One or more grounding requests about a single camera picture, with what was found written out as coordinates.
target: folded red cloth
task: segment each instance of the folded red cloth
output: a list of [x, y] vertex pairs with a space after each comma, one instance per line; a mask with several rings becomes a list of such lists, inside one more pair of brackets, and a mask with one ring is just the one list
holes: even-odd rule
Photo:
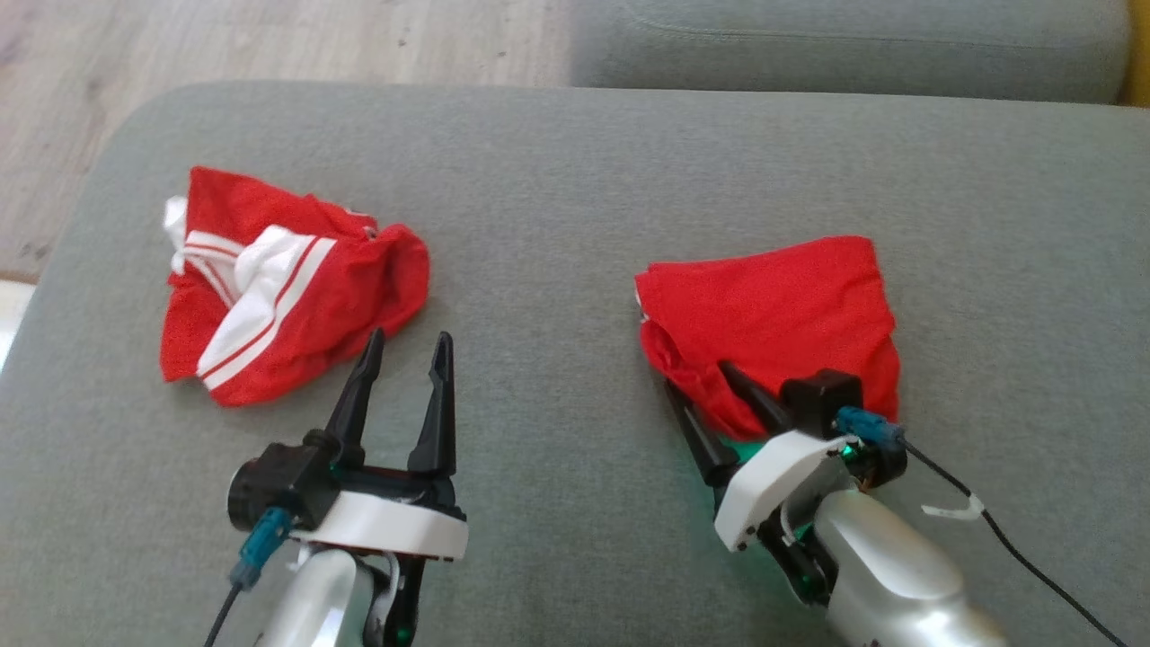
[[423, 306], [429, 261], [402, 224], [205, 167], [168, 200], [176, 247], [160, 345], [167, 382], [224, 407], [274, 400], [389, 338]]
[[790, 378], [835, 369], [862, 379], [866, 409], [898, 415], [895, 316], [867, 238], [822, 238], [764, 254], [657, 262], [635, 277], [647, 360], [735, 440], [766, 430], [719, 362], [779, 393]]

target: white cable tie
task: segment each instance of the white cable tie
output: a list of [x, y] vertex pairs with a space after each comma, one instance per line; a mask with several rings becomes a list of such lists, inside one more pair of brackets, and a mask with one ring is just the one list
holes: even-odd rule
[[944, 510], [942, 508], [935, 508], [934, 506], [923, 506], [922, 511], [931, 517], [942, 517], [944, 519], [958, 519], [959, 522], [973, 522], [982, 516], [982, 511], [987, 509], [982, 504], [974, 493], [971, 493], [971, 503], [966, 507], [966, 510]]

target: gray fabric surface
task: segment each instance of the gray fabric surface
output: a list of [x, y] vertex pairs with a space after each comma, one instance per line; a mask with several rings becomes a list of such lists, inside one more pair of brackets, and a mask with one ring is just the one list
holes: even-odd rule
[[[417, 645], [833, 645], [761, 549], [731, 555], [637, 342], [653, 260], [874, 238], [911, 438], [1130, 644], [1150, 634], [1150, 111], [659, 91], [194, 86], [99, 163], [0, 376], [0, 644], [197, 645], [243, 536], [224, 494], [322, 425], [346, 368], [215, 407], [156, 365], [163, 200], [190, 165], [404, 221], [431, 298], [389, 342], [365, 441], [414, 444], [455, 336], [466, 560]], [[1103, 645], [919, 465], [881, 493], [1021, 646]], [[281, 554], [223, 645], [251, 645]]]
[[576, 85], [1113, 102], [1126, 0], [586, 0]]

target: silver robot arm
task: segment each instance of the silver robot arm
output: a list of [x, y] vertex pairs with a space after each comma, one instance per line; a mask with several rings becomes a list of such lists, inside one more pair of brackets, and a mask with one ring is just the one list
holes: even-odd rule
[[846, 645], [1006, 647], [966, 599], [958, 565], [873, 498], [827, 495], [814, 536], [838, 570], [827, 619]]
[[[844, 429], [861, 411], [858, 378], [822, 371], [783, 385], [785, 406], [729, 364], [728, 384], [774, 436], [747, 460], [699, 423], [668, 383], [696, 465], [715, 491], [714, 527], [731, 552], [758, 540], [796, 596], [825, 607], [849, 647], [1005, 647], [971, 606], [954, 562], [861, 490], [905, 471], [906, 452]], [[844, 418], [844, 413], [857, 418]]]
[[[463, 557], [467, 516], [451, 482], [451, 336], [442, 333], [436, 345], [432, 394], [406, 470], [366, 465], [360, 445], [383, 344], [376, 331], [324, 430], [308, 432], [300, 446], [268, 446], [232, 477], [228, 516], [251, 534], [206, 645], [214, 642], [236, 594], [255, 585], [289, 537], [301, 545], [296, 578], [260, 634], [260, 647], [408, 647], [427, 562]], [[386, 568], [371, 565], [371, 556], [382, 556]]]

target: white stripe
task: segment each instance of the white stripe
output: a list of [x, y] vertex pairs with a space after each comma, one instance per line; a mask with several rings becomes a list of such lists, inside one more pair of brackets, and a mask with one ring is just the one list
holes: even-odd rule
[[271, 330], [276, 302], [299, 275], [304, 256], [317, 239], [271, 224], [236, 257], [240, 295], [200, 356], [197, 373], [201, 378], [210, 377]]
[[232, 299], [238, 299], [244, 295], [243, 290], [240, 290], [239, 285], [236, 284], [236, 259], [208, 259], [207, 262], [216, 270], [216, 274], [220, 275], [220, 278], [223, 280], [223, 286], [228, 290], [228, 293], [231, 294]]
[[192, 263], [192, 267], [200, 270], [200, 274], [202, 274], [207, 282], [212, 284], [212, 288], [220, 294], [220, 300], [222, 300], [224, 305], [228, 307], [236, 305], [235, 299], [232, 299], [231, 294], [228, 293], [228, 290], [218, 280], [216, 280], [215, 276], [212, 275], [212, 271], [208, 270], [208, 263], [204, 259], [189, 257], [186, 260]]
[[236, 240], [224, 238], [223, 236], [216, 236], [215, 233], [208, 233], [207, 231], [189, 231], [187, 244], [220, 247], [221, 249], [232, 252], [235, 255], [239, 255], [239, 252], [244, 251], [244, 245], [240, 245]]
[[187, 229], [187, 198], [172, 195], [163, 203], [163, 230], [171, 239], [176, 253], [171, 254], [171, 270], [184, 272], [184, 231]]
[[184, 247], [186, 257], [202, 257], [214, 263], [223, 263], [229, 267], [236, 264], [236, 256], [231, 252], [217, 252], [215, 249], [201, 249], [199, 247]]
[[228, 364], [220, 368], [216, 372], [212, 373], [204, 380], [204, 385], [207, 386], [208, 391], [212, 391], [220, 385], [227, 383], [228, 380], [235, 378], [240, 371], [246, 369], [252, 362], [255, 361], [264, 351], [271, 346], [275, 341], [276, 336], [279, 333], [279, 326], [283, 323], [288, 313], [296, 307], [299, 302], [300, 296], [304, 295], [304, 291], [312, 283], [312, 278], [315, 277], [315, 271], [320, 268], [323, 259], [328, 256], [328, 252], [335, 246], [336, 241], [331, 238], [320, 238], [312, 251], [300, 260], [299, 271], [296, 272], [296, 277], [292, 279], [291, 284], [284, 291], [283, 296], [281, 296], [279, 302], [276, 303], [275, 318], [271, 322], [271, 330], [264, 333], [262, 338], [259, 339], [254, 345], [247, 348], [244, 353], [239, 354], [235, 360]]

